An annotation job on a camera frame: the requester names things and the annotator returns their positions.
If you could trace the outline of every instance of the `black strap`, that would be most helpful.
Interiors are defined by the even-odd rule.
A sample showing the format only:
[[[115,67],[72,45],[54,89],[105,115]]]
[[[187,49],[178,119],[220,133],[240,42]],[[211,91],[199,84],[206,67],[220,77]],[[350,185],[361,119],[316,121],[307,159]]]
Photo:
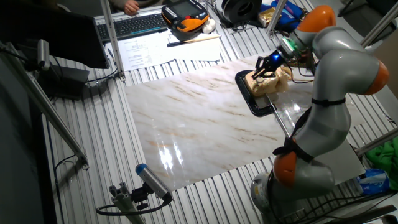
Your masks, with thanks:
[[[294,134],[297,132],[297,130],[299,130],[305,124],[305,122],[307,122],[308,117],[310,116],[310,112],[311,112],[311,108],[306,110],[304,112],[304,114],[301,115],[301,117],[296,122],[296,125],[294,127],[294,130],[292,132],[291,137],[290,138],[286,138],[284,145],[282,147],[279,147],[279,148],[275,149],[274,152],[272,152],[273,155],[277,156],[277,155],[280,155],[280,154],[287,154],[287,153],[290,153],[290,152],[295,152],[296,155],[299,158],[301,158],[302,160],[304,160],[305,162],[310,162],[313,159],[313,157],[311,155],[309,155],[306,152],[304,152],[303,149],[301,149],[293,141]]]
[[[285,144],[282,147],[275,149],[272,153],[273,155],[277,156],[279,154],[287,154],[290,152],[296,153],[296,155],[305,162],[310,162],[313,160],[313,157],[304,152],[303,149],[301,149],[292,138],[286,138]]]
[[[324,107],[328,107],[328,106],[331,106],[331,105],[338,105],[338,104],[342,104],[342,103],[345,103],[345,102],[346,102],[346,98],[344,98],[342,100],[337,100],[337,101],[312,99],[312,103],[314,103],[316,105],[321,105],[321,106],[324,106]],[[273,155],[277,156],[277,155],[280,155],[280,154],[288,154],[290,152],[294,152],[294,153],[296,153],[296,155],[299,158],[301,158],[305,162],[310,162],[311,160],[313,160],[313,157],[311,155],[309,155],[306,152],[304,152],[303,149],[301,149],[300,146],[298,146],[293,141],[293,136],[295,135],[297,130],[299,130],[307,122],[308,117],[310,116],[310,113],[311,113],[311,108],[306,110],[304,112],[304,114],[301,115],[301,117],[296,122],[296,125],[294,127],[294,130],[293,130],[292,135],[290,136],[290,138],[286,138],[284,145],[282,147],[279,147],[279,148],[275,149],[274,152],[272,152]]]
[[[329,101],[329,100],[316,100],[314,98],[312,98],[312,103],[316,104],[316,105],[321,105],[324,107],[328,107],[328,106],[332,106],[332,105],[339,105],[342,103],[346,102],[346,98],[342,99],[342,100],[336,100],[336,101]]]

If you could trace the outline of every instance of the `black cable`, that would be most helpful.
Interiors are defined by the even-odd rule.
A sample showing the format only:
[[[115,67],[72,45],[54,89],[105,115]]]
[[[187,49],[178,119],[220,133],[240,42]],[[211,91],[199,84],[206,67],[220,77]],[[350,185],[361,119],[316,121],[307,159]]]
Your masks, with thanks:
[[[282,220],[276,215],[274,207],[272,206],[272,183],[274,181],[274,170],[272,169],[271,172],[268,175],[268,181],[267,181],[267,195],[268,195],[268,203],[269,203],[269,208],[274,215],[277,223],[283,224]]]
[[[22,56],[20,56],[18,54],[15,54],[14,52],[9,51],[9,50],[7,50],[4,47],[0,47],[0,53],[3,53],[3,52],[6,53],[6,54],[9,54],[9,55],[12,55],[12,56],[24,61],[26,64],[29,64],[29,66],[31,66],[32,68],[35,68],[36,70],[41,70],[42,69],[42,67],[40,67],[36,63],[31,62],[30,60],[28,60],[28,59],[26,59],[26,58],[24,58],[24,57],[22,57]]]
[[[313,82],[313,80],[302,81],[302,82],[297,82],[297,81],[295,81],[294,78],[293,78],[293,70],[292,70],[292,67],[291,67],[288,63],[286,63],[286,66],[288,66],[288,68],[290,69],[290,72],[292,73],[292,81],[293,81],[294,83],[296,83],[296,84],[303,84],[303,83],[310,83],[310,82]]]
[[[105,206],[96,208],[95,212],[100,215],[107,215],[107,216],[142,215],[142,214],[147,214],[150,212],[156,212],[156,211],[160,210],[161,208],[163,208],[164,206],[168,205],[170,202],[171,201],[163,202],[160,206],[158,206],[156,208],[151,208],[148,210],[138,211],[138,212],[103,212],[103,211],[101,211],[106,208],[114,208],[114,207],[116,207],[115,205],[105,205]]]
[[[381,200],[381,201],[378,202],[377,204],[373,205],[371,208],[367,209],[365,212],[362,212],[362,213],[360,213],[360,214],[358,214],[358,215],[361,215],[361,214],[364,214],[364,213],[370,211],[371,209],[373,209],[374,207],[378,206],[378,205],[379,205],[380,203],[382,203],[383,201],[385,201],[385,200],[391,198],[391,197],[394,196],[395,194],[396,194],[396,192],[394,192],[394,194],[390,195],[389,197],[386,197],[385,199]],[[307,223],[305,223],[305,224],[310,224],[310,223],[313,223],[313,222],[315,222],[315,221],[317,221],[317,220],[319,220],[320,218],[323,218],[323,217],[334,218],[334,217],[328,216],[328,214],[331,213],[331,212],[334,212],[335,210],[341,209],[341,208],[343,208],[343,207],[345,207],[345,206],[352,205],[352,204],[354,204],[354,203],[367,202],[367,201],[374,200],[374,199],[376,199],[376,198],[382,197],[382,196],[380,196],[380,195],[386,195],[386,194],[385,194],[385,193],[380,193],[380,194],[375,194],[375,195],[371,195],[371,196],[364,196],[364,198],[362,198],[362,199],[359,199],[359,200],[355,200],[355,201],[346,203],[346,204],[344,204],[344,205],[342,205],[342,206],[339,206],[339,207],[336,207],[336,208],[334,208],[334,209],[330,210],[329,212],[326,212],[326,213],[324,213],[324,214],[322,214],[322,215],[315,216],[315,217],[313,217],[313,218],[308,218],[308,219],[305,219],[305,220],[303,220],[303,218],[305,218],[305,217],[302,217],[301,219],[299,219],[299,220],[293,222],[292,224],[296,224],[296,223],[300,223],[300,222],[305,222],[305,221],[309,221],[309,222],[307,222]]]
[[[117,71],[118,71],[118,69],[115,69],[114,72],[110,73],[110,74],[107,75],[107,76],[104,76],[104,77],[102,77],[102,78],[96,78],[96,79],[93,79],[93,80],[88,80],[88,81],[86,81],[86,83],[94,82],[94,81],[99,81],[99,80],[102,80],[102,79],[106,79],[106,78],[110,77],[111,75],[114,75]]]
[[[62,160],[55,166],[54,172],[57,170],[57,167],[58,167],[59,165],[61,165],[61,163],[62,163],[63,161],[65,161],[65,160],[67,160],[67,159],[70,159],[70,158],[72,158],[73,156],[76,156],[76,154],[62,159]]]
[[[0,47],[0,53],[2,53],[2,52],[7,53],[7,54],[9,54],[9,55],[12,55],[12,56],[14,56],[14,57],[17,57],[17,58],[19,58],[19,59],[21,59],[21,60],[23,60],[23,61],[25,61],[25,62],[27,62],[27,63],[30,63],[30,61],[27,60],[26,58],[24,58],[24,57],[22,57],[22,56],[20,56],[20,55],[18,55],[18,54],[15,54],[15,53],[13,53],[13,52],[11,52],[11,51],[9,51],[9,50],[6,50],[4,47]]]

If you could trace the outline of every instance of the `green object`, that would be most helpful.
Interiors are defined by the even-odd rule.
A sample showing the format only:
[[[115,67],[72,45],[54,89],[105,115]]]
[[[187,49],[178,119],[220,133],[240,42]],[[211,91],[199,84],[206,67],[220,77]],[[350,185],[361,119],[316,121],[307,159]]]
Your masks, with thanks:
[[[366,153],[375,168],[384,170],[390,178],[390,189],[398,190],[398,137]]]

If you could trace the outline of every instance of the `orange pendant controller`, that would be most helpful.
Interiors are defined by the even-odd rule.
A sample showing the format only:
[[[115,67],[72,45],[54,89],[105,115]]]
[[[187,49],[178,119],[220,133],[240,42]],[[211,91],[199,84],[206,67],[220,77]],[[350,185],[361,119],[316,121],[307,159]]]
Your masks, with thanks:
[[[196,32],[209,18],[207,10],[195,0],[180,0],[162,8],[162,16],[172,30]]]

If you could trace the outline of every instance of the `white paper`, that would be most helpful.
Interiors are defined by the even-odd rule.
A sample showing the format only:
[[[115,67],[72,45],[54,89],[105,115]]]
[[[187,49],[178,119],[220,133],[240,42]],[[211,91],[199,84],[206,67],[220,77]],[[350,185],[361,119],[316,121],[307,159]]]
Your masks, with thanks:
[[[195,39],[213,35],[200,34]],[[209,62],[221,59],[220,38],[183,44],[176,47],[167,47],[168,43],[178,41],[170,31],[118,41],[123,70],[130,71],[160,65],[174,59]],[[105,53],[111,60],[111,63],[113,63],[113,57],[109,54],[108,49],[113,52],[110,43],[105,45]]]
[[[202,39],[209,36],[218,36],[215,34],[199,34],[194,39]],[[178,42],[179,40],[173,36],[169,35],[169,43]],[[174,59],[182,60],[201,60],[215,62],[220,60],[220,49],[221,42],[220,38],[203,40],[191,44],[183,44],[176,47],[169,47],[172,50]]]
[[[118,41],[124,71],[160,65],[173,60],[168,54],[167,33]]]

